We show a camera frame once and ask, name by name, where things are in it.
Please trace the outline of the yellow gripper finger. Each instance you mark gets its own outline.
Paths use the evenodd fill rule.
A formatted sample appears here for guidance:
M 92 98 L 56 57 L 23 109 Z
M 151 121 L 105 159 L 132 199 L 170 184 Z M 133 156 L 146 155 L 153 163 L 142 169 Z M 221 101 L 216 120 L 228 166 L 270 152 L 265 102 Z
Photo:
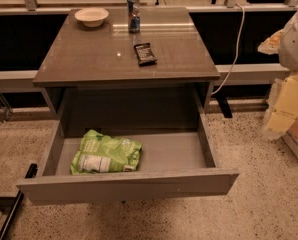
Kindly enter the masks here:
M 267 99 L 264 135 L 280 138 L 298 118 L 298 73 L 284 80 L 276 79 Z

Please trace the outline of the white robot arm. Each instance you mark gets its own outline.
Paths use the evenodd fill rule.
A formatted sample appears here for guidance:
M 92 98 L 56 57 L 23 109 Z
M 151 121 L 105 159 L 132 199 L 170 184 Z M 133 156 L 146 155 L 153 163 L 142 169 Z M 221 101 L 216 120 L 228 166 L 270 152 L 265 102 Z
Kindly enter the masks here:
M 269 139 L 278 139 L 298 118 L 298 10 L 282 30 L 260 44 L 258 51 L 276 53 L 279 63 L 290 71 L 285 79 L 274 81 L 266 100 L 262 132 Z

